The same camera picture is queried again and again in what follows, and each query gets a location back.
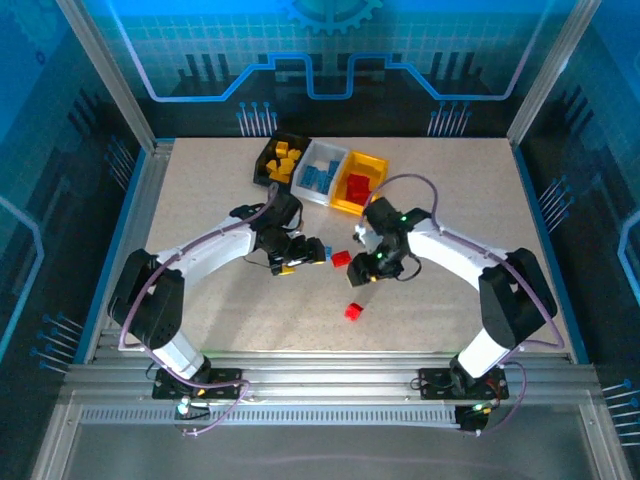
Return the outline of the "black plastic bin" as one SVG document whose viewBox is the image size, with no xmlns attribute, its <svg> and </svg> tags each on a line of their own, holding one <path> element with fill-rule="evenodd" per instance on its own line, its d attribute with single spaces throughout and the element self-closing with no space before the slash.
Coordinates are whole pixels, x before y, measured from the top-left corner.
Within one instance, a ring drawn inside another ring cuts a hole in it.
<svg viewBox="0 0 640 480">
<path fill-rule="evenodd" d="M 280 164 L 280 160 L 282 158 L 287 158 L 287 155 L 277 154 L 276 153 L 276 144 L 279 141 L 287 142 L 289 145 L 289 150 L 297 149 L 301 151 L 300 159 L 295 162 L 295 167 L 290 174 L 290 181 L 288 183 L 281 183 L 277 181 L 273 181 L 269 179 L 269 173 L 266 170 L 266 164 L 275 159 Z M 279 189 L 281 191 L 289 191 L 291 189 L 293 183 L 293 176 L 298 167 L 301 165 L 301 159 L 303 154 L 309 148 L 311 144 L 311 139 L 309 137 L 300 136 L 296 134 L 289 134 L 285 132 L 276 132 L 267 142 L 266 146 L 258 156 L 255 165 L 254 165 L 254 173 L 253 173 L 253 182 L 256 185 L 269 187 L 272 183 L 277 183 L 279 185 Z"/>
</svg>

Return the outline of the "yellow plastic bin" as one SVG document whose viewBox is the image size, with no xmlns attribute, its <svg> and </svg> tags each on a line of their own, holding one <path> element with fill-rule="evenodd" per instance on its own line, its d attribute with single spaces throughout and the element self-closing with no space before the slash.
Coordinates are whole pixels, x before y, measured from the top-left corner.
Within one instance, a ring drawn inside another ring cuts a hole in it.
<svg viewBox="0 0 640 480">
<path fill-rule="evenodd" d="M 361 215 L 365 205 L 355 205 L 346 200 L 348 176 L 353 173 L 370 178 L 368 200 L 371 193 L 387 178 L 388 165 L 389 162 L 385 159 L 355 150 L 349 151 L 344 164 L 339 168 L 329 206 L 344 213 Z"/>
</svg>

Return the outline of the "white plastic bin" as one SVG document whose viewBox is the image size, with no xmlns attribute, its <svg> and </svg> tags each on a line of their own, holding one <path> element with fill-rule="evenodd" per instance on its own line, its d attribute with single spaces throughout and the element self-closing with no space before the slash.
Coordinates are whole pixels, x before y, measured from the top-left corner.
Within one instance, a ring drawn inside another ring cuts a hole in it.
<svg viewBox="0 0 640 480">
<path fill-rule="evenodd" d="M 298 199 L 304 199 L 324 206 L 328 206 L 339 168 L 344 164 L 348 152 L 349 150 L 344 147 L 336 146 L 319 140 L 312 140 L 309 148 L 302 156 L 301 165 L 294 173 L 293 183 L 290 189 L 291 193 Z M 315 190 L 314 187 L 303 188 L 299 185 L 299 181 L 307 165 L 314 163 L 324 163 L 327 166 L 328 171 L 330 162 L 333 160 L 340 161 L 340 166 L 335 176 L 332 178 L 329 193 L 327 195 L 320 194 Z"/>
</svg>

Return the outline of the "small controller box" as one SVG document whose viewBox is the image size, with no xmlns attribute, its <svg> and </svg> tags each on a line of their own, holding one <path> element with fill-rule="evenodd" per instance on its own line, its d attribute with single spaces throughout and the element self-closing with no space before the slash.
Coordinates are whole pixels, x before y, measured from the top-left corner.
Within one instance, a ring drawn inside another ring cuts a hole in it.
<svg viewBox="0 0 640 480">
<path fill-rule="evenodd" d="M 195 422 L 210 418 L 211 408 L 206 401 L 183 397 L 176 405 L 174 426 L 184 437 L 196 438 L 202 428 Z"/>
<path fill-rule="evenodd" d="M 487 426 L 492 407 L 489 404 L 456 406 L 455 421 L 461 432 L 479 436 Z"/>
</svg>

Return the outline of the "aluminium frame rail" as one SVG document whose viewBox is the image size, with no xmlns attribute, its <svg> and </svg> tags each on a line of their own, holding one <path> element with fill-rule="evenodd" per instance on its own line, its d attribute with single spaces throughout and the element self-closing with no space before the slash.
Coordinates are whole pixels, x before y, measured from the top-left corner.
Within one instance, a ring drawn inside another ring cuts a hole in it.
<svg viewBox="0 0 640 480">
<path fill-rule="evenodd" d="M 216 368 L 239 368 L 250 383 L 247 398 L 261 405 L 416 404 L 409 382 L 421 368 L 446 368 L 444 354 L 420 352 L 219 352 Z M 131 352 L 103 352 L 89 365 L 73 365 L 63 396 L 82 404 L 142 404 L 151 399 L 149 361 Z M 595 369 L 565 354 L 513 358 L 505 369 L 510 395 L 525 405 L 573 405 L 600 397 Z"/>
</svg>

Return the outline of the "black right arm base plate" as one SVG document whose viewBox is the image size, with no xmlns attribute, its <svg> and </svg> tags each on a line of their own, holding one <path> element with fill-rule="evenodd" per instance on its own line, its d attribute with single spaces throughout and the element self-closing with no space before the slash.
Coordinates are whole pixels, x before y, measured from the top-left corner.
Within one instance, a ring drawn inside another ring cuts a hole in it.
<svg viewBox="0 0 640 480">
<path fill-rule="evenodd" d="M 499 368 L 477 379 L 453 369 L 421 368 L 412 387 L 422 400 L 503 400 L 510 396 L 506 375 Z"/>
</svg>

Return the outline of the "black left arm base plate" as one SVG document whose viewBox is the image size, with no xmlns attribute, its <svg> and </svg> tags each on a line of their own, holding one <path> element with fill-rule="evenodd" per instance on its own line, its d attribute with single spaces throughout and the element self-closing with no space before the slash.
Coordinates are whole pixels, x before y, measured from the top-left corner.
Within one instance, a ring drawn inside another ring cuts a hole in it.
<svg viewBox="0 0 640 480">
<path fill-rule="evenodd" d="M 181 400 L 184 397 L 190 400 L 236 400 L 240 395 L 241 379 L 241 369 L 214 368 L 207 378 L 201 380 L 201 383 L 216 385 L 229 383 L 229 386 L 204 389 L 189 386 L 171 376 L 166 370 L 159 369 L 156 372 L 151 397 L 154 400 Z"/>
</svg>

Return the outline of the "aluminium side rail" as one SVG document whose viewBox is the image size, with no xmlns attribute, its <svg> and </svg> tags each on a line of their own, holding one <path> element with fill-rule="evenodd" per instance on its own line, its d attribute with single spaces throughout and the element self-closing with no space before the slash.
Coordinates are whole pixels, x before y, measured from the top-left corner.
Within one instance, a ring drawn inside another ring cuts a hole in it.
<svg viewBox="0 0 640 480">
<path fill-rule="evenodd" d="M 146 245 L 173 146 L 172 139 L 162 139 L 154 154 L 139 155 L 73 360 L 75 364 L 92 361 L 108 322 L 108 303 L 126 259 Z"/>
</svg>

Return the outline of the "aluminium frame post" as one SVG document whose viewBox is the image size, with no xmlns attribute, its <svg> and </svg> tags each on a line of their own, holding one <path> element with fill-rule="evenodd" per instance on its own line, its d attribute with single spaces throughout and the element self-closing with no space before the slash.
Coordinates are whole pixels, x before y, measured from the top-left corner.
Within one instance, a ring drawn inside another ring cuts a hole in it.
<svg viewBox="0 0 640 480">
<path fill-rule="evenodd" d="M 528 90 L 506 138 L 511 147 L 524 139 L 536 116 L 590 25 L 602 0 L 576 0 L 567 20 Z"/>
<path fill-rule="evenodd" d="M 141 148 L 150 155 L 157 140 L 133 92 L 82 0 L 55 0 Z"/>
</svg>

